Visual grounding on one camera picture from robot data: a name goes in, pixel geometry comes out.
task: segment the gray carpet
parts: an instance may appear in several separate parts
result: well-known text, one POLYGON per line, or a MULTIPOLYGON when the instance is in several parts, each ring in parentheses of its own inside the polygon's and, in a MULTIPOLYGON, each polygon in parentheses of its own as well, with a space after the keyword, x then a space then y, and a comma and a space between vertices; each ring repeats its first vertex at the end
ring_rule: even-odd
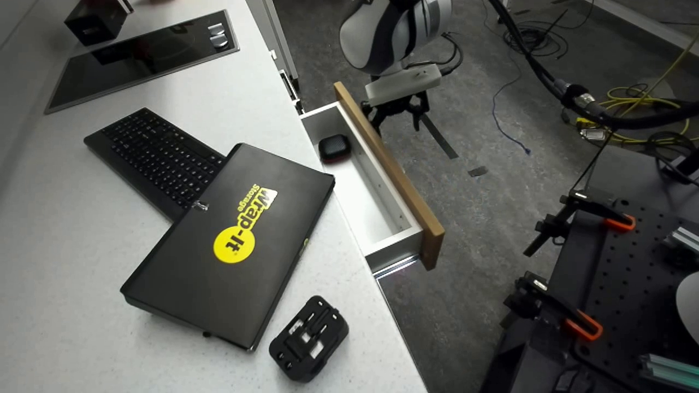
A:
MULTIPOLYGON (((277 0, 292 53, 299 68, 304 107, 334 100, 332 84, 343 80, 356 98, 370 76, 356 72, 340 49, 340 24, 351 0, 277 0)), ((414 177, 449 230, 436 270, 408 268, 383 282, 396 321, 431 391, 478 391, 500 338, 503 300, 525 270, 552 276, 557 249, 536 257, 525 246, 534 225, 560 210, 595 146, 560 118, 560 105, 534 78, 525 62, 503 44, 494 11, 484 0, 455 2, 449 30, 464 49, 464 66, 431 91, 431 118, 462 155, 449 160, 431 133, 414 131, 408 115, 390 118, 383 138, 414 177), (491 118, 494 94, 503 130, 523 141, 531 155, 511 144, 491 118)), ((548 23, 560 10, 529 16, 548 23)), ((579 27, 585 4, 565 24, 579 27)), ((571 44, 547 66, 560 76, 603 94, 613 86, 663 75, 676 49, 611 18, 593 13, 579 29, 560 29, 571 44)), ((446 42, 419 50, 417 59, 443 59, 446 42)), ((697 97, 697 62, 672 84, 680 97, 697 97)))

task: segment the open drawer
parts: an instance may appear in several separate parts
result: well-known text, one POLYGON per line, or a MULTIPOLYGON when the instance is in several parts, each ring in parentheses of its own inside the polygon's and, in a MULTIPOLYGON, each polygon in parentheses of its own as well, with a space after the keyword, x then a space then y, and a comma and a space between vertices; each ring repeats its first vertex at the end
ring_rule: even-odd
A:
POLYGON ((322 167, 336 177, 351 227, 376 277, 388 277, 423 261, 438 266, 443 225, 414 182, 398 167, 343 84, 334 84, 336 103, 303 115, 316 146, 330 136, 347 136, 353 157, 322 167))

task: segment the yellow sticker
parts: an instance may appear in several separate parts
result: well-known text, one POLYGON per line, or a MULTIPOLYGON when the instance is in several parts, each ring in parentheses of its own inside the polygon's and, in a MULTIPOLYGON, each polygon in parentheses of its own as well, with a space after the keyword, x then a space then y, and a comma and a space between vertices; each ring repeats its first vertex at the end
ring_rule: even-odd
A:
POLYGON ((223 265, 240 265, 256 252, 256 234, 245 227, 228 227, 215 241, 215 254, 223 265))
POLYGON ((277 192, 272 187, 260 187, 259 184, 245 195, 239 203, 239 224, 235 227, 226 227, 215 238, 215 256, 223 265, 240 265, 256 252, 256 234, 254 227, 260 216, 272 207, 277 192))

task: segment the white desk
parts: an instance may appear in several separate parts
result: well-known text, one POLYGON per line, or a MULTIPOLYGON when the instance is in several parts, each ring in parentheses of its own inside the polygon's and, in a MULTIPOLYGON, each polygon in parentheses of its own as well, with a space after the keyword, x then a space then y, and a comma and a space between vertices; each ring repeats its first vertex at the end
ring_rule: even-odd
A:
POLYGON ((151 107, 222 153, 250 142, 317 167, 245 0, 141 4, 120 40, 228 10, 240 53, 45 115, 43 88, 0 184, 0 391, 424 391, 379 285, 330 198, 256 353, 127 305, 120 285, 169 221, 84 138, 151 107), (266 347, 310 294, 351 336, 310 385, 266 347))

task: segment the small black object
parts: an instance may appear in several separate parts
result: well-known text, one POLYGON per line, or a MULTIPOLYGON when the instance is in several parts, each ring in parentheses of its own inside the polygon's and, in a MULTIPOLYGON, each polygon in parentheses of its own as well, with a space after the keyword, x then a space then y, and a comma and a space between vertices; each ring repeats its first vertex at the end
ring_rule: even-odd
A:
POLYGON ((476 168, 469 170, 469 175, 471 177, 484 177, 484 175, 487 175, 487 168, 486 167, 476 167, 476 168))
POLYGON ((88 136, 86 144, 173 221, 198 202, 226 160, 149 109, 88 136))
POLYGON ((270 353, 292 380, 308 383, 351 334, 347 321, 323 297, 316 294, 299 314, 272 341, 270 353))
POLYGON ((323 163, 343 162, 353 153, 351 138, 346 138, 346 136, 323 138, 320 148, 322 148, 322 162, 323 163))
POLYGON ((67 19, 67 27, 84 47, 117 40, 129 13, 129 0, 81 0, 67 19))

